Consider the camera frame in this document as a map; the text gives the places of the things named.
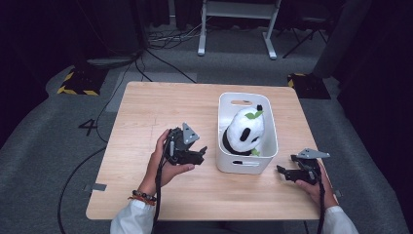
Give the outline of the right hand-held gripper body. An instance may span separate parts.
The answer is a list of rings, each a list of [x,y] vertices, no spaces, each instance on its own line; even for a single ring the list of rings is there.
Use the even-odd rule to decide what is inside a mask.
[[[320,167],[319,167],[319,158],[328,158],[329,153],[317,151],[311,148],[304,148],[301,152],[297,154],[299,158],[307,159],[306,165],[298,164],[299,168],[302,171],[306,172],[306,177],[304,181],[314,185],[320,179]]]

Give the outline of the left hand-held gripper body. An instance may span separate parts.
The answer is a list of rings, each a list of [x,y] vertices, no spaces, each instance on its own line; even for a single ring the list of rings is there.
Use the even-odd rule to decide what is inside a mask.
[[[199,138],[199,135],[186,122],[182,123],[181,128],[170,129],[167,142],[164,145],[166,159],[172,165],[182,165],[180,161],[184,157],[195,157],[195,155],[191,155],[190,147]]]

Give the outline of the black yellow striped base plate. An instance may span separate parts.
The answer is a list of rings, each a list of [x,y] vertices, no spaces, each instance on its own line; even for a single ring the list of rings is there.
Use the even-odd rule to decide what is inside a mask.
[[[295,90],[299,98],[330,99],[322,79],[313,74],[288,74],[287,85]]]
[[[100,88],[108,73],[107,69],[72,68],[57,90],[58,94],[99,96]]]

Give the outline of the grey curtain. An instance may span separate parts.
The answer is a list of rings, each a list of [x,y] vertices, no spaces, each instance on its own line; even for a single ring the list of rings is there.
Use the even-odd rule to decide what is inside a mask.
[[[362,24],[372,0],[346,0],[341,15],[323,49],[312,74],[318,78],[329,78],[349,49]]]

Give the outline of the person's right hand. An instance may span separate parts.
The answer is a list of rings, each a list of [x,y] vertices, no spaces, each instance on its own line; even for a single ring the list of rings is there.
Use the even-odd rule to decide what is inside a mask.
[[[297,179],[295,181],[295,184],[299,188],[301,188],[303,191],[305,191],[317,205],[320,206],[320,192],[323,190],[324,191],[324,196],[323,196],[324,208],[329,209],[331,207],[338,206],[338,202],[335,198],[330,180],[326,175],[323,164],[319,163],[319,167],[320,167],[320,173],[321,173],[321,183],[322,183],[323,188],[320,188],[320,185],[318,183],[315,185],[312,185],[300,179]]]

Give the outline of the white metal stand frame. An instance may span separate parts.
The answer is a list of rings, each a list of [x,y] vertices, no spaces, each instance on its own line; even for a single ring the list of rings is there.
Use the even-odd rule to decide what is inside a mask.
[[[201,14],[201,34],[199,39],[198,55],[202,57],[206,53],[207,18],[225,17],[269,20],[268,29],[262,33],[262,37],[270,59],[278,57],[271,41],[273,29],[278,17],[282,0],[275,0],[272,4],[218,2],[216,0],[203,0]]]

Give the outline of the white plastic basket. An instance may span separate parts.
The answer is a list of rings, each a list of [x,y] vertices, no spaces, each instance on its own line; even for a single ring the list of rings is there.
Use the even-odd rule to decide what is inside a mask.
[[[255,147],[253,155],[242,156],[231,154],[223,145],[224,131],[232,122],[234,116],[246,107],[256,107],[261,104],[265,120],[265,133],[261,142]],[[258,94],[224,93],[218,104],[218,137],[216,166],[224,173],[261,174],[278,153],[277,131],[269,100]]]

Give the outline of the panda plush toy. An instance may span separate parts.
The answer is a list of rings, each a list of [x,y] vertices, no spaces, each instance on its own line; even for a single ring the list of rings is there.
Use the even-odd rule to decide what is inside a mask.
[[[241,109],[224,131],[222,142],[224,147],[234,155],[253,155],[255,147],[261,142],[265,133],[263,107]]]

